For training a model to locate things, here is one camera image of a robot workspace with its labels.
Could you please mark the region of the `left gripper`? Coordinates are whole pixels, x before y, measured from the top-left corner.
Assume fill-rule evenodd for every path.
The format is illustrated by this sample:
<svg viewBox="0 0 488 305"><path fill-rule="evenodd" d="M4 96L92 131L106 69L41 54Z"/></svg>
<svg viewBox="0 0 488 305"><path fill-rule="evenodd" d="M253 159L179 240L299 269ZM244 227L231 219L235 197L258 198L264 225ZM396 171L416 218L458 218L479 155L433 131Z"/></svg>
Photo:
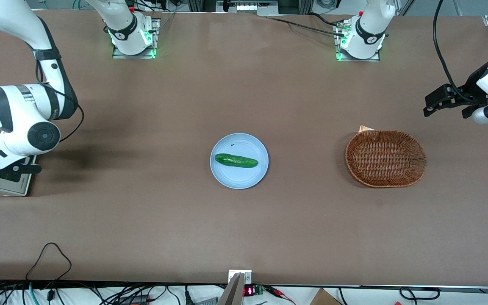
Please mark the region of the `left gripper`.
<svg viewBox="0 0 488 305"><path fill-rule="evenodd" d="M477 81L488 69L488 62L484 63L476 71L472 72L465 84L456 86L441 85L436 90L426 95L424 116L430 116L434 112L446 108L455 108L457 105L488 105L488 95L477 85Z"/></svg>

